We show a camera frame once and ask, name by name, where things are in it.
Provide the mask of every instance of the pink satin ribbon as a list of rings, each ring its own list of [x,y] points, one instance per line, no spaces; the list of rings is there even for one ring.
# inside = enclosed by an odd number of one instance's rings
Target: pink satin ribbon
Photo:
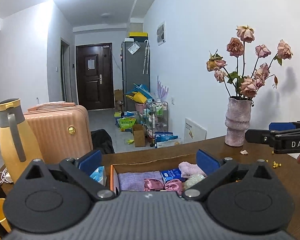
[[[167,190],[176,191],[178,195],[182,195],[183,185],[179,179],[169,180],[165,185],[158,179],[144,179],[143,181],[145,182],[144,191]]]

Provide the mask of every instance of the refrigerator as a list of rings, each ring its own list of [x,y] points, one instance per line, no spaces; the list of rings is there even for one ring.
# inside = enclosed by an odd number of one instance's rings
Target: refrigerator
[[[122,87],[123,94],[133,90],[134,84],[145,85],[150,90],[150,64],[148,74],[142,74],[143,64],[145,60],[146,43],[140,42],[140,48],[131,54],[128,49],[133,45],[133,42],[122,43]],[[132,99],[124,96],[124,110],[125,111],[136,111],[135,103]]]

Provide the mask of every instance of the floor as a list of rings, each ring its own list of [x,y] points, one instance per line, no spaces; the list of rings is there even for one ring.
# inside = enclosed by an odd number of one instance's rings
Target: floor
[[[112,144],[115,153],[132,152],[151,149],[149,143],[146,147],[135,147],[134,144],[128,144],[127,140],[133,139],[133,134],[130,132],[121,132],[114,125],[114,109],[89,111],[90,130],[104,129],[112,138]],[[0,168],[3,165],[3,160],[0,155]]]

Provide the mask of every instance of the black bag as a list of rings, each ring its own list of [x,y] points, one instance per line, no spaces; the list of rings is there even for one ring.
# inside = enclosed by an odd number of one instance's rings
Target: black bag
[[[112,146],[111,136],[104,129],[91,132],[92,145],[94,150],[100,150],[102,154],[115,153]]]

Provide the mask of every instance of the wooden table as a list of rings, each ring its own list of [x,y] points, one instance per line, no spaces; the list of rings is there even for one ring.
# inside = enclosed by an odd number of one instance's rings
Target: wooden table
[[[250,144],[246,142],[242,147],[229,147],[224,143],[224,137],[222,136],[167,148],[103,155],[102,163],[106,168],[106,174],[109,178],[111,164],[138,163],[185,154],[194,154],[198,149],[206,150],[219,159],[229,156],[240,163],[253,163],[257,159],[269,160],[269,165],[271,165],[273,161],[281,163],[282,166],[274,169],[274,172],[295,202],[295,212],[287,231],[296,239],[300,239],[300,165],[289,155],[273,155],[271,153],[272,149],[267,145]],[[242,155],[240,154],[241,150],[247,150],[249,154]],[[2,188],[8,193],[12,185],[3,184]]]

